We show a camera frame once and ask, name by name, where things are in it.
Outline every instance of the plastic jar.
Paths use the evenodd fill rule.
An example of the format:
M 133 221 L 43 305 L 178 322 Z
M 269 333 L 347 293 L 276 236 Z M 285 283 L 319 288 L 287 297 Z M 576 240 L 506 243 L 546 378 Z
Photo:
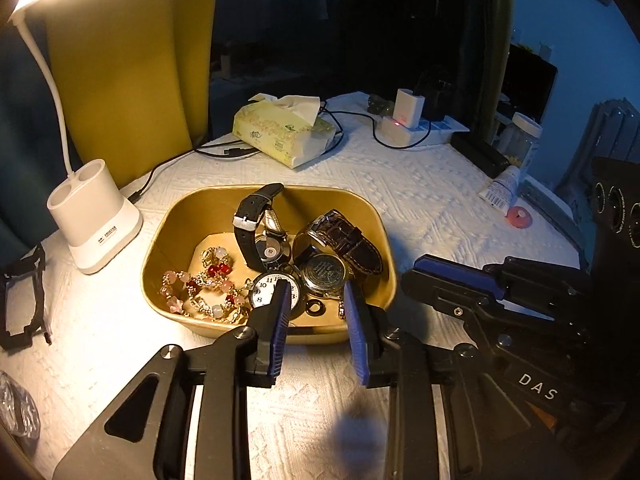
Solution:
M 538 150 L 541 135 L 542 126 L 516 112 L 513 122 L 502 132 L 497 149 L 510 164 L 520 168 L 520 173 L 524 174 Z

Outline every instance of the power cord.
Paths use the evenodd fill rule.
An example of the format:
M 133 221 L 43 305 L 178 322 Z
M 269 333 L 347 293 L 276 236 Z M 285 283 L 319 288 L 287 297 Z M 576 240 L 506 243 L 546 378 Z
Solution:
M 230 148 L 229 150 L 225 150 L 224 155 L 220 155 L 218 153 L 209 153 L 203 150 L 203 148 L 219 148 L 220 146 L 231 146 L 233 144 L 240 144 L 241 142 L 242 140 L 230 140 L 229 142 L 220 142 L 219 144 L 201 144 L 196 148 L 191 148 L 186 152 L 178 153 L 178 155 L 174 155 L 171 158 L 168 158 L 167 160 L 163 160 L 162 162 L 159 162 L 153 167 L 153 169 L 149 173 L 149 176 L 146 178 L 146 182 L 144 183 L 144 185 L 139 190 L 134 191 L 129 195 L 129 201 L 132 204 L 135 204 L 138 200 L 140 200 L 140 197 L 142 197 L 142 194 L 145 192 L 146 188 L 151 183 L 151 179 L 153 178 L 155 171 L 161 166 L 164 166 L 165 164 L 168 164 L 169 162 L 172 162 L 177 158 L 182 158 L 186 155 L 189 155 L 190 153 L 199 153 L 201 155 L 210 156 L 211 158 L 236 158 L 237 159 L 237 158 L 243 158 L 248 155 L 249 156 L 255 155 L 255 153 L 259 151 L 258 148 Z
M 417 146 L 421 142 L 424 142 L 427 139 L 427 137 L 429 137 L 429 135 L 431 134 L 431 121 L 429 121 L 429 129 L 428 129 L 427 133 L 420 140 L 417 140 L 416 142 L 413 142 L 412 144 L 409 144 L 407 146 L 391 146 L 390 144 L 387 144 L 386 142 L 383 142 L 382 140 L 380 140 L 378 138 L 378 136 L 376 135 L 376 120 L 375 120 L 375 118 L 373 118 L 369 114 L 362 114 L 362 113 L 359 113 L 359 112 L 347 112 L 347 111 L 344 111 L 344 110 L 328 110 L 326 108 L 326 101 L 324 101 L 324 105 L 320 107 L 320 111 L 329 114 L 332 117 L 332 119 L 335 121 L 335 123 L 340 127 L 340 131 L 343 131 L 342 130 L 342 126 L 340 126 L 340 123 L 337 121 L 337 119 L 335 118 L 334 114 L 356 115 L 356 116 L 366 117 L 367 119 L 370 119 L 371 120 L 371 133 L 373 134 L 374 140 L 378 144 L 382 144 L 383 146 L 385 146 L 386 148 L 389 148 L 390 150 L 408 150 L 409 148 L 414 148 L 415 146 Z M 340 142 L 342 142 L 342 138 L 340 138 L 340 140 L 338 142 L 336 142 L 335 146 L 333 146 L 331 148 L 331 150 L 334 149 L 338 144 L 340 144 Z

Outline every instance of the white tablecloth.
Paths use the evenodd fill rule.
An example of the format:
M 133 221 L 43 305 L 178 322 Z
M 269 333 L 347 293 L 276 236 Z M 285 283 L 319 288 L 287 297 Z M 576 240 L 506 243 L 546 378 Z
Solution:
M 364 94 L 330 101 L 334 110 L 363 111 L 365 106 Z M 33 460 L 46 478 L 160 347 L 210 343 L 155 314 L 140 290 L 143 258 L 162 216 L 199 187 L 283 182 L 349 189 L 382 216 L 398 272 L 423 253 L 475 267 L 508 255 L 578 266 L 574 248 L 535 211 L 532 227 L 518 230 L 483 202 L 477 192 L 487 177 L 449 145 L 390 150 L 374 142 L 368 120 L 338 119 L 346 131 L 342 145 L 299 170 L 262 153 L 238 161 L 193 154 L 168 165 L 137 204 L 144 217 L 140 234 L 93 276 L 75 269 L 60 233 L 44 241 L 54 343 L 48 346 L 36 336 L 32 348 L 1 353 L 0 369 L 30 391 L 40 410 L 42 434 Z M 33 314 L 30 280 L 15 285 L 8 299 L 10 330 L 21 331 Z M 453 348 L 468 341 L 456 320 L 401 293 L 389 316 L 430 344 Z M 386 389 L 358 386 L 346 344 L 287 348 L 276 386 L 249 392 L 253 478 L 380 478 L 387 395 Z M 447 468 L 446 460 L 441 467 Z

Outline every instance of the camera lens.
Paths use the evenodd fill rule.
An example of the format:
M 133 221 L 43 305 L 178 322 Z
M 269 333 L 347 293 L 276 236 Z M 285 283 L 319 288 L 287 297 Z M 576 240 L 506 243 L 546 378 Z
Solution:
M 602 213 L 604 211 L 604 188 L 602 187 L 602 183 L 599 182 L 596 184 L 596 211 L 598 213 Z
M 609 191 L 609 196 L 607 196 L 607 201 L 611 209 L 611 227 L 614 232 L 619 233 L 625 223 L 625 199 L 617 187 L 612 187 Z
M 634 204 L 629 214 L 629 236 L 631 244 L 635 248 L 640 248 L 640 204 Z

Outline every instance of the brown leather watch strap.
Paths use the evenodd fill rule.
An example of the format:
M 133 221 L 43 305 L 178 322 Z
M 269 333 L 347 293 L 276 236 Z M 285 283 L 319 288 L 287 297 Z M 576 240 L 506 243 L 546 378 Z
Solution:
M 318 232 L 329 247 L 355 270 L 364 274 L 382 273 L 382 257 L 378 249 L 340 212 L 334 210 L 330 218 L 318 226 Z

